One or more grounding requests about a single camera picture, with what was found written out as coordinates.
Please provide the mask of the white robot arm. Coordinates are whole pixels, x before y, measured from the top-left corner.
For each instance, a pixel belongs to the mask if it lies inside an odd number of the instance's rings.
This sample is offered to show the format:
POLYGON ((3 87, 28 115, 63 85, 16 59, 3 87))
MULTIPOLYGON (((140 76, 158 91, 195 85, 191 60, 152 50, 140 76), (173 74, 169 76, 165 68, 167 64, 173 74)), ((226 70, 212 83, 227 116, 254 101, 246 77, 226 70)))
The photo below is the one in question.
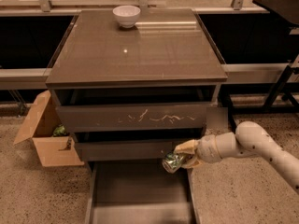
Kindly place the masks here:
POLYGON ((184 163, 185 168, 193 168, 199 161, 215 163, 226 158, 258 155, 299 193, 299 160, 279 146, 262 126, 252 121, 241 122, 234 133, 188 140, 177 145, 174 152, 191 156, 184 163))

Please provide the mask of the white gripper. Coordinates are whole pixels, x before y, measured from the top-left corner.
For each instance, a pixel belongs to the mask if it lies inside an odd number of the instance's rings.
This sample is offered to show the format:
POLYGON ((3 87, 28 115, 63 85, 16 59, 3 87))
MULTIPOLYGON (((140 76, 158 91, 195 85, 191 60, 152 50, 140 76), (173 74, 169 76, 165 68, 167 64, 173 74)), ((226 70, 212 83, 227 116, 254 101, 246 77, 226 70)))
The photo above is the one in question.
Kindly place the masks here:
POLYGON ((193 169, 205 162, 215 163, 221 161, 221 156, 216 146, 216 136, 207 135, 203 136, 200 140, 189 140, 177 145, 174 149, 177 154, 189 154, 197 156, 192 156, 188 158, 183 164, 184 169, 193 169))

